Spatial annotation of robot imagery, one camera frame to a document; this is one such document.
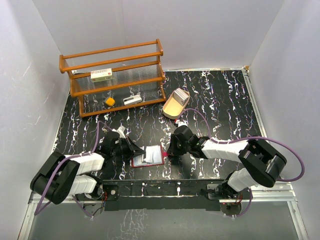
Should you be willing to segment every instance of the black marble table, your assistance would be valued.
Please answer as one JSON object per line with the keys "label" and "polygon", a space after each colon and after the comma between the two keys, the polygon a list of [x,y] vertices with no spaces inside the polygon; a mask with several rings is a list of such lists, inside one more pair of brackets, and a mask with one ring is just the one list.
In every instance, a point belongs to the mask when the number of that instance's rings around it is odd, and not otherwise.
{"label": "black marble table", "polygon": [[[200,111],[207,119],[212,136],[219,140],[234,140],[260,135],[258,122],[250,101],[245,79],[240,70],[227,71],[167,71],[164,91],[169,98],[177,88],[190,92],[188,108]],[[99,102],[91,105],[101,110]],[[138,146],[162,145],[169,147],[173,121],[162,113],[163,103],[110,112],[89,118],[79,116],[77,98],[69,96],[55,141],[55,150],[63,154],[78,154],[92,149],[96,140],[97,121],[109,127],[126,128],[127,134]],[[207,136],[206,125],[195,112],[186,112],[182,118],[198,136]],[[99,130],[102,142],[105,128]],[[195,158],[190,154],[164,165],[132,168],[129,161],[108,159],[105,167],[95,175],[102,180],[183,180],[224,179],[242,165],[225,159]]]}

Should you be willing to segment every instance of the gray wall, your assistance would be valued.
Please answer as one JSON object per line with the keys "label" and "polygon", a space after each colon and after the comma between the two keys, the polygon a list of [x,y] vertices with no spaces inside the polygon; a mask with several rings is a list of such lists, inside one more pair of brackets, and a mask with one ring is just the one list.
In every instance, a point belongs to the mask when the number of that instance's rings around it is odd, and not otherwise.
{"label": "gray wall", "polygon": [[[319,239],[320,1],[288,0],[250,67],[250,79],[269,137],[292,146],[305,162],[293,184],[310,239]],[[288,157],[285,177],[300,165]]]}
{"label": "gray wall", "polygon": [[31,0],[0,1],[0,239],[17,239],[29,184],[52,150],[69,81]]}
{"label": "gray wall", "polygon": [[164,69],[250,65],[283,0],[33,0],[62,54],[161,40]]}

